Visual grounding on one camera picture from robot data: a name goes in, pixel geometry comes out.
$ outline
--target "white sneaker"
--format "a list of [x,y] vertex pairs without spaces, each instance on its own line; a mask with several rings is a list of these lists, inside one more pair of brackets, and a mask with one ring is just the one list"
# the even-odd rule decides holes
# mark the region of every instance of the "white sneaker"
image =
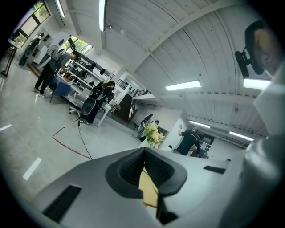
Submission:
[[32,89],[32,91],[37,92],[37,93],[39,93],[39,92],[40,92],[40,90],[39,90],[39,89],[37,89],[37,88],[35,88],[35,87]]
[[44,98],[44,99],[47,98],[44,94],[41,94],[41,93],[38,93],[37,95],[38,95],[38,97],[41,97],[41,98]]

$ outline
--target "person wearing backpack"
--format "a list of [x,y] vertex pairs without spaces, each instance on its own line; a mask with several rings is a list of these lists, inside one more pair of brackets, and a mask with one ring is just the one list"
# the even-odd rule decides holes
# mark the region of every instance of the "person wearing backpack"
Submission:
[[65,51],[58,51],[54,53],[51,57],[51,61],[45,65],[41,75],[39,76],[33,91],[38,93],[38,96],[46,99],[47,97],[44,95],[44,90],[48,86],[49,80],[52,78],[56,70],[61,67],[64,73],[67,72],[65,65],[69,59],[76,60],[80,57],[78,51],[74,51],[71,54],[65,53]]
[[[113,96],[113,88],[116,86],[115,82],[109,81],[107,83],[104,83],[103,85],[98,85],[94,87],[94,89],[91,92],[90,97],[93,99],[96,99],[95,106],[91,110],[91,112],[88,115],[81,115],[81,122],[86,123],[87,125],[90,125],[93,123],[95,116],[97,112],[99,111],[99,107],[102,105],[103,102],[108,103],[109,98]],[[103,87],[102,93],[95,93],[95,91],[99,91],[98,87]]]

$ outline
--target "flower arrangement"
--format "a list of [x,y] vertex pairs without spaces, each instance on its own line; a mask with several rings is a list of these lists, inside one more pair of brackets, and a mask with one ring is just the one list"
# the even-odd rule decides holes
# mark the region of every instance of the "flower arrangement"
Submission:
[[145,126],[145,130],[142,133],[142,137],[143,136],[146,137],[148,144],[152,148],[158,148],[164,140],[163,134],[157,131],[155,123],[150,123]]

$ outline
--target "black cable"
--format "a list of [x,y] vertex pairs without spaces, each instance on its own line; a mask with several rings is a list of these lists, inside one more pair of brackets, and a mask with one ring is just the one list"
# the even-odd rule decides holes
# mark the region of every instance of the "black cable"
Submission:
[[82,139],[82,142],[83,142],[83,144],[84,144],[84,146],[85,146],[85,149],[86,149],[87,153],[89,154],[91,160],[93,160],[92,157],[91,157],[91,155],[90,155],[90,153],[89,153],[89,151],[87,150],[87,147],[86,147],[85,143],[84,143],[84,140],[83,140],[82,135],[81,135],[81,133],[80,133],[79,126],[80,126],[80,121],[78,121],[78,131],[79,131],[80,137],[81,137],[81,139]]

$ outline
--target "ceiling light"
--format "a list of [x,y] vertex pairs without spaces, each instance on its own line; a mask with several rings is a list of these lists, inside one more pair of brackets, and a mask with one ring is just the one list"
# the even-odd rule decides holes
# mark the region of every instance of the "ceiling light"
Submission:
[[235,135],[235,136],[240,137],[240,138],[244,138],[244,139],[246,139],[248,141],[253,141],[253,138],[247,137],[247,136],[242,135],[242,134],[238,134],[238,133],[233,132],[233,131],[230,131],[230,134]]
[[59,12],[61,12],[61,16],[65,17],[60,0],[57,0],[57,5],[58,5]]
[[192,121],[192,120],[189,120],[190,123],[194,123],[194,124],[197,124],[197,125],[200,125],[200,126],[204,126],[206,128],[210,128],[209,125],[206,125],[206,124],[202,124],[202,123],[198,123],[198,122],[195,122],[195,121]]
[[169,91],[169,90],[180,90],[180,89],[186,89],[186,88],[196,88],[196,87],[201,87],[199,81],[191,81],[191,82],[181,83],[177,85],[170,85],[170,86],[166,86],[165,88]]
[[268,80],[245,78],[244,88],[264,90],[270,83]]
[[106,1],[99,0],[99,28],[102,32],[105,31]]

